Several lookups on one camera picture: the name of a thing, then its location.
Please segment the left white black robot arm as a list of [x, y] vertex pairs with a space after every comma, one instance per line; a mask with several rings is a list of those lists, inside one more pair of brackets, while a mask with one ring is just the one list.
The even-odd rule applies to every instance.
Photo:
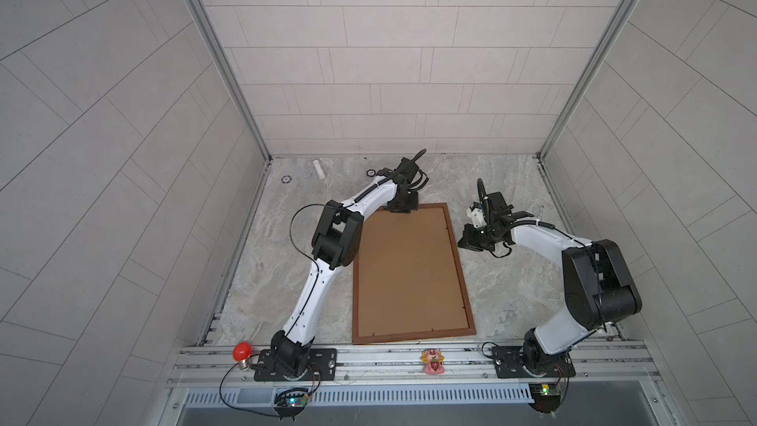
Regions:
[[418, 208], [418, 192], [429, 181], [417, 164], [425, 153], [421, 150], [403, 158], [394, 169], [381, 169], [361, 192], [321, 205], [323, 212], [311, 238], [311, 252], [300, 252], [311, 263], [308, 279], [288, 321], [271, 339], [277, 371], [299, 378], [307, 370], [317, 320], [333, 278], [357, 257], [367, 219], [379, 209], [407, 214]]

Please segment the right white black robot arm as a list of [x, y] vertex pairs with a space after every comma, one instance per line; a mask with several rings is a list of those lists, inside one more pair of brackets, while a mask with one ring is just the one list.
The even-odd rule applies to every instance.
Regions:
[[502, 365], [512, 361], [524, 374], [544, 377], [554, 373], [568, 377], [562, 365], [578, 343], [606, 327], [634, 316], [643, 302], [619, 246], [611, 240], [591, 241], [570, 235], [528, 211], [514, 211], [502, 193], [488, 192], [477, 181], [479, 201], [467, 209], [470, 222], [457, 246], [488, 252], [498, 258], [501, 245], [512, 252], [520, 246], [547, 258], [561, 269], [564, 304], [548, 321], [524, 335], [522, 349], [492, 359]]

